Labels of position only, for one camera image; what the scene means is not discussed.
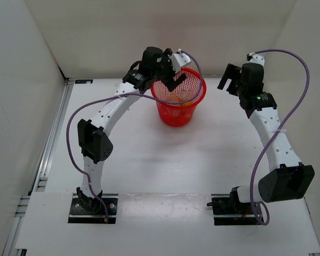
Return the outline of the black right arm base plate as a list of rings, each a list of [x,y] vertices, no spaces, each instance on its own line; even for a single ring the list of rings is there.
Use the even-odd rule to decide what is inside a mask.
[[[263,221],[261,209],[262,198],[258,188],[253,188],[253,210],[250,202],[250,187],[234,187],[228,194],[212,194],[206,204],[212,209],[214,225],[216,226],[253,226]]]

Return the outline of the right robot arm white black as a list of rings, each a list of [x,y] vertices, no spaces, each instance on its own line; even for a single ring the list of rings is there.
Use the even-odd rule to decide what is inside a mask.
[[[285,132],[280,128],[278,109],[274,97],[263,91],[264,68],[257,63],[245,63],[241,67],[228,64],[218,85],[222,90],[227,81],[227,92],[239,98],[255,127],[267,155],[269,173],[253,187],[235,187],[231,191],[229,208],[243,212],[251,200],[255,202],[279,202],[304,197],[315,171],[304,165],[292,149]]]

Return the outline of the orange juice bottle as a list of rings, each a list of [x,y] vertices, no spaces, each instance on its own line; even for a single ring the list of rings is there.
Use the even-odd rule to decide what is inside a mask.
[[[193,103],[193,101],[187,101],[186,99],[178,98],[178,103],[180,106],[188,106]]]

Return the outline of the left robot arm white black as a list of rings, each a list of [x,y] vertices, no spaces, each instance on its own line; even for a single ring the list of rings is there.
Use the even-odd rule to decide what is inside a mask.
[[[90,214],[98,214],[104,209],[101,177],[103,164],[113,150],[109,135],[129,107],[140,99],[154,82],[161,81],[173,91],[186,79],[176,74],[191,62],[189,56],[178,50],[162,51],[153,46],[147,47],[140,61],[131,65],[122,82],[103,107],[88,120],[77,124],[79,146],[83,155],[83,183],[77,188],[81,207]]]

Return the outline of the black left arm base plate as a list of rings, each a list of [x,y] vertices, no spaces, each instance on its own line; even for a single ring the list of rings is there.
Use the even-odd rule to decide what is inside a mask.
[[[115,224],[118,208],[118,194],[103,194],[103,202],[107,207],[108,218],[106,218],[105,208],[95,206],[93,210],[83,207],[84,204],[76,194],[71,199],[68,215],[68,223],[89,223],[89,224]]]

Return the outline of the red mesh plastic bin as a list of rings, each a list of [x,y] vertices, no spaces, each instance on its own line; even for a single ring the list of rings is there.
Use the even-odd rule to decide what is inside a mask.
[[[156,81],[151,88],[156,102],[160,119],[172,127],[181,127],[188,124],[198,104],[206,95],[206,82],[200,74],[190,68],[182,68],[174,77],[185,74],[186,79],[172,92],[161,82]]]

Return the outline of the clear bottle yellow cap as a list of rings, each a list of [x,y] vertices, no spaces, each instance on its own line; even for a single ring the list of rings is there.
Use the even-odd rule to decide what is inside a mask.
[[[187,101],[187,100],[190,100],[191,98],[192,98],[191,90],[183,89],[180,91],[180,97],[179,97],[180,100]]]

